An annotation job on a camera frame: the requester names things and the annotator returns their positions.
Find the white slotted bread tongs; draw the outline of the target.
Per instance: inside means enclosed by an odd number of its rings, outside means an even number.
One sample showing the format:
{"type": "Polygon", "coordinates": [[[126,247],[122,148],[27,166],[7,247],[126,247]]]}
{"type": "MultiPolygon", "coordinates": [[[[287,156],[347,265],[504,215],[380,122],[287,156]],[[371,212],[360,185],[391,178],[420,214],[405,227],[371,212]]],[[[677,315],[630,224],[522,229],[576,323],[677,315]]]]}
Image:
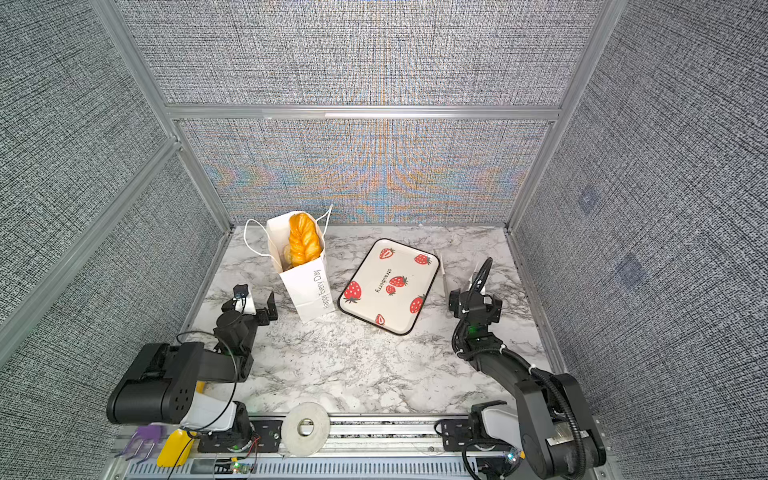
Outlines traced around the white slotted bread tongs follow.
{"type": "Polygon", "coordinates": [[[449,297],[451,291],[455,289],[464,290],[467,288],[468,285],[471,284],[474,278],[474,274],[471,274],[470,278],[465,282],[462,282],[461,279],[455,280],[446,271],[447,262],[443,259],[443,255],[439,251],[436,252],[436,255],[438,260],[440,261],[439,271],[442,276],[445,298],[449,297]]]}

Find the white paper gift bag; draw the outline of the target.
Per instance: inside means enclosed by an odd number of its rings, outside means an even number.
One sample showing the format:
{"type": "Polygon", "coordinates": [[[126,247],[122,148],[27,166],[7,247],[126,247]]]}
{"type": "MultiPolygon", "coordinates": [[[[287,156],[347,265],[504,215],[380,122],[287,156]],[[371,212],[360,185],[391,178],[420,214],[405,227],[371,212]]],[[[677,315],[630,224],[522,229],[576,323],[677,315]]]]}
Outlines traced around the white paper gift bag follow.
{"type": "Polygon", "coordinates": [[[244,241],[248,240],[248,228],[251,225],[258,226],[264,232],[268,249],[263,252],[258,251],[254,247],[249,249],[255,255],[271,260],[274,270],[283,282],[291,302],[303,321],[315,319],[335,310],[330,283],[327,277],[326,243],[324,238],[332,211],[333,208],[329,207],[320,216],[320,219],[324,222],[322,225],[318,223],[317,218],[307,212],[292,211],[269,219],[265,223],[260,223],[255,219],[248,219],[243,228],[244,241]],[[323,252],[317,260],[298,267],[292,267],[287,258],[290,233],[289,219],[297,213],[306,213],[315,221],[323,252]]]}

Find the long braided fake bread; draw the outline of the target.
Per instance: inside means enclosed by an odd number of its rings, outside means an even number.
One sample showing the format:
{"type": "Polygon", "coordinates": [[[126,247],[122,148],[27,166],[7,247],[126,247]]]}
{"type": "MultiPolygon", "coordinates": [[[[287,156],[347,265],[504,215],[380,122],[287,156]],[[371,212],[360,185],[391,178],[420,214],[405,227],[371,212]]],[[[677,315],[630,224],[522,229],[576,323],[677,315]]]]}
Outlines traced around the long braided fake bread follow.
{"type": "Polygon", "coordinates": [[[298,267],[317,260],[323,252],[323,247],[315,221],[306,213],[297,213],[290,217],[289,227],[287,258],[290,265],[298,267]]]}

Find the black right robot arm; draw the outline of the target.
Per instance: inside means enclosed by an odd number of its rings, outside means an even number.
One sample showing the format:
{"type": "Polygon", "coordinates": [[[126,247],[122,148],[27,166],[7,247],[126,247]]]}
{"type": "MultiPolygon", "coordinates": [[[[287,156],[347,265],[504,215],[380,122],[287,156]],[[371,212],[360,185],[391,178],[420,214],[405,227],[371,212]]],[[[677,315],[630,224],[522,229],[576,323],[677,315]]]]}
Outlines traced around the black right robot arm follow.
{"type": "Polygon", "coordinates": [[[456,355],[491,377],[515,399],[517,425],[504,426],[501,403],[473,408],[473,439],[518,447],[541,479],[581,479],[606,463],[607,452],[583,391],[570,374],[534,366],[489,330],[500,319],[502,301],[476,290],[453,290],[448,309],[458,319],[456,355]]]}

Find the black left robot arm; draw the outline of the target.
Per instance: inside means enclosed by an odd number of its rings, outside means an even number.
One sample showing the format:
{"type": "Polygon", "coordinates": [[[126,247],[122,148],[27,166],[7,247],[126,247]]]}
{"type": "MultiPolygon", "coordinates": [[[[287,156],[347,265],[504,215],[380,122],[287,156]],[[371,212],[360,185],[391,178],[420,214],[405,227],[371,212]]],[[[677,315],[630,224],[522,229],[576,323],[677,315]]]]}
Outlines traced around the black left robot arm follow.
{"type": "Polygon", "coordinates": [[[198,396],[195,388],[199,382],[244,382],[253,365],[257,330],[276,321],[278,311],[273,294],[264,307],[256,307],[245,284],[233,288],[221,310],[213,331],[205,334],[216,341],[212,350],[199,341],[144,345],[107,401],[108,421],[178,424],[205,433],[232,429],[240,417],[235,401],[219,406],[198,396]]]}

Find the white tray with black rim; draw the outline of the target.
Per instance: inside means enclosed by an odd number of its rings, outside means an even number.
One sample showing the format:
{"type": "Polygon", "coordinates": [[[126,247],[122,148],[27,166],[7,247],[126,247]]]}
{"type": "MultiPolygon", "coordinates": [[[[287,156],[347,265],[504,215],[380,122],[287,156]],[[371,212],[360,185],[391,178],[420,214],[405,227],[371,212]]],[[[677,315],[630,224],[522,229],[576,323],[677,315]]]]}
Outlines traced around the white tray with black rim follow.
{"type": "Polygon", "coordinates": [[[394,335],[409,334],[420,316],[441,261],[432,253],[376,240],[340,294],[339,309],[394,335]]]}

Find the yellow plastic scoop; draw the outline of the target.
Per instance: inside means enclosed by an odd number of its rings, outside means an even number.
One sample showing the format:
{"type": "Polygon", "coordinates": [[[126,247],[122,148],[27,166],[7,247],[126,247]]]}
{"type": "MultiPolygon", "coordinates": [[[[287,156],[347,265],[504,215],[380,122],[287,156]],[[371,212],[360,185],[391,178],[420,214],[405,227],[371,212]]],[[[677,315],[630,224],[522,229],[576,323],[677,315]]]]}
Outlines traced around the yellow plastic scoop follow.
{"type": "Polygon", "coordinates": [[[189,458],[196,436],[186,430],[177,429],[166,440],[157,460],[159,468],[179,468],[189,458]]]}

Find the purple plastic fork toy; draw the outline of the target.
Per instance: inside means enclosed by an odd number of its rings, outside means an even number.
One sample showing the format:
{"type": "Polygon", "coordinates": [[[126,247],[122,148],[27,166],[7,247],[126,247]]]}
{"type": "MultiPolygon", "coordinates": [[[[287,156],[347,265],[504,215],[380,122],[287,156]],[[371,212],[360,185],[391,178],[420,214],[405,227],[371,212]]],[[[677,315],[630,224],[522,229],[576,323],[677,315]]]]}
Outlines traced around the purple plastic fork toy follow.
{"type": "Polygon", "coordinates": [[[128,461],[142,456],[138,462],[146,462],[152,457],[155,448],[164,439],[165,432],[166,428],[161,424],[139,426],[127,444],[116,455],[116,458],[123,458],[128,461]]]}

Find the white tape roll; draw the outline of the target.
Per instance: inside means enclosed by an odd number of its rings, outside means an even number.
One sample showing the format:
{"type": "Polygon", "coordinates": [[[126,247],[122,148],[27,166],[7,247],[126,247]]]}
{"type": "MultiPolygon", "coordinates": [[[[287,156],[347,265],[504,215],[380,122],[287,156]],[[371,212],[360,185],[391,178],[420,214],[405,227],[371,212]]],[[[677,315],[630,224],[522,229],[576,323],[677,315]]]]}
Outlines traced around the white tape roll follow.
{"type": "Polygon", "coordinates": [[[293,408],[281,427],[281,438],[291,455],[307,457],[318,453],[330,434],[330,418],[325,408],[315,402],[305,402],[293,408]]]}

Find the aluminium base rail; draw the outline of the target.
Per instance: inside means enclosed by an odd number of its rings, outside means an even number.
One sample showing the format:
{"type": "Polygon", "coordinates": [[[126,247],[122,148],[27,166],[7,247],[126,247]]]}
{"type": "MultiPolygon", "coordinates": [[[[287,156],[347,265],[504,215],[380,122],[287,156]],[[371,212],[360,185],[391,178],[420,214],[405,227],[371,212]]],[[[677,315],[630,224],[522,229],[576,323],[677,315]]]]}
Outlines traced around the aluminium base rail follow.
{"type": "Polygon", "coordinates": [[[307,457],[289,453],[276,429],[281,414],[255,415],[263,445],[240,454],[192,451],[181,466],[160,467],[155,459],[116,455],[104,479],[481,479],[507,467],[504,448],[467,454],[448,451],[439,423],[460,422],[448,414],[332,414],[322,448],[307,457]]]}

